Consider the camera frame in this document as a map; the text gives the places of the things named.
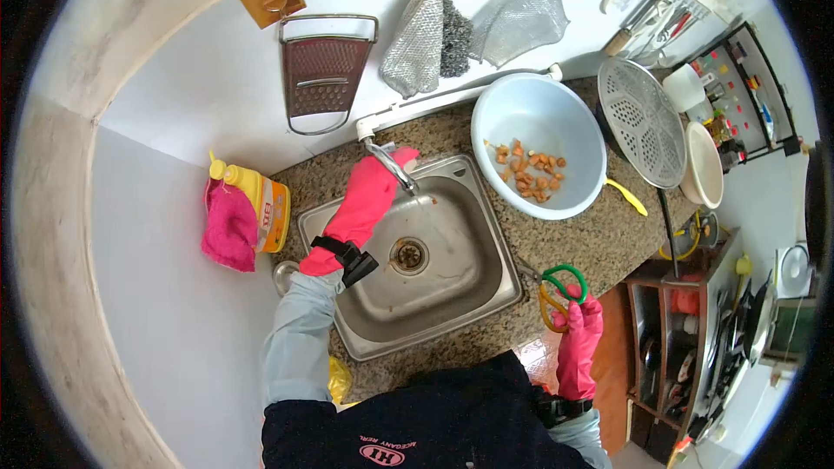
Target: scissors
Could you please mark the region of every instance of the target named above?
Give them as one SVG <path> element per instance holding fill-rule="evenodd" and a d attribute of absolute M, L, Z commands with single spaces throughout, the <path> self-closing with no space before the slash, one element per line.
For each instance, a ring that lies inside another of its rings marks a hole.
<path fill-rule="evenodd" d="M 517 265 L 517 268 L 522 273 L 532 277 L 536 281 L 536 284 L 539 285 L 539 309 L 541 310 L 541 318 L 545 322 L 545 325 L 555 333 L 567 333 L 567 324 L 565 324 L 563 327 L 557 327 L 553 323 L 553 320 L 547 313 L 547 305 L 551 305 L 553 308 L 556 308 L 560 314 L 565 316 L 565 320 L 568 320 L 568 310 L 567 308 L 563 307 L 558 302 L 556 302 L 553 299 L 553 297 L 550 296 L 543 281 L 547 281 L 550 284 L 554 285 L 559 291 L 559 294 L 562 295 L 562 297 L 565 297 L 569 301 L 575 301 L 576 304 L 582 304 L 588 297 L 588 283 L 585 281 L 585 277 L 582 276 L 582 274 L 576 268 L 570 265 L 554 266 L 553 268 L 548 268 L 547 270 L 545 270 L 544 274 L 539 274 L 535 268 L 530 266 L 530 264 L 527 261 L 521 259 L 520 257 L 518 258 L 518 263 L 519 264 Z M 575 276 L 576 279 L 579 281 L 579 287 L 581 287 L 582 289 L 582 295 L 578 299 L 575 299 L 568 295 L 567 288 L 561 282 L 559 282 L 559 280 L 556 277 L 553 276 L 553 274 L 557 273 L 558 271 L 568 271 L 571 274 L 573 274 L 573 276 Z"/>

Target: spice rack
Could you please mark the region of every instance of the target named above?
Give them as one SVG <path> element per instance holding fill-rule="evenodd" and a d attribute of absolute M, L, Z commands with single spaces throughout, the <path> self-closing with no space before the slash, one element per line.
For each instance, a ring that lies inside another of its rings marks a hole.
<path fill-rule="evenodd" d="M 703 81 L 714 77 L 705 89 L 708 96 L 713 96 L 713 109 L 716 113 L 721 111 L 724 120 L 712 123 L 725 124 L 731 138 L 743 143 L 745 155 L 740 164 L 780 150 L 786 155 L 799 152 L 797 129 L 784 88 L 747 22 L 690 64 Z"/>

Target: dish soap bottle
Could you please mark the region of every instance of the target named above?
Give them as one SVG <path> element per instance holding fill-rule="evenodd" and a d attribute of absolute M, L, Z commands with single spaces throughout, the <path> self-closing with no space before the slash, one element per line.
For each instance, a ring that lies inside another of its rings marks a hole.
<path fill-rule="evenodd" d="M 244 192 L 258 217 L 258 245 L 256 252 L 277 252 L 284 248 L 289 228 L 289 189 L 258 172 L 214 157 L 209 151 L 211 166 L 208 175 L 213 180 L 223 180 Z"/>

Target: stainless steel sink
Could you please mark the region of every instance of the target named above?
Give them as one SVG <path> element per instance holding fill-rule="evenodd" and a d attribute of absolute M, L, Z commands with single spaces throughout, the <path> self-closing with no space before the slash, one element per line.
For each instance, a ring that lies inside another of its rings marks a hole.
<path fill-rule="evenodd" d="M 466 155 L 412 173 L 363 247 L 380 267 L 336 297 L 336 329 L 351 357 L 368 360 L 470 324 L 521 297 L 484 186 Z M 298 217 L 305 248 L 341 199 Z"/>

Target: green scissor handle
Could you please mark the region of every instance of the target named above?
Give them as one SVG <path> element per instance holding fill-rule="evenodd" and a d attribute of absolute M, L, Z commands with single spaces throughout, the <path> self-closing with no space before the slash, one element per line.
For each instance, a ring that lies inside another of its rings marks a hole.
<path fill-rule="evenodd" d="M 565 286 L 559 282 L 559 280 L 553 276 L 553 274 L 557 273 L 558 271 L 568 271 L 573 274 L 579 281 L 579 286 L 582 288 L 582 297 L 578 299 L 574 299 L 573 297 L 568 295 L 568 290 Z M 541 278 L 545 281 L 549 281 L 553 284 L 556 288 L 559 289 L 559 292 L 563 297 L 568 299 L 569 301 L 575 301 L 576 304 L 582 304 L 585 302 L 585 299 L 588 297 L 588 283 L 585 282 L 585 277 L 579 273 L 579 271 L 570 265 L 558 265 L 554 266 L 553 268 L 548 268 L 545 270 L 545 273 L 541 274 Z"/>

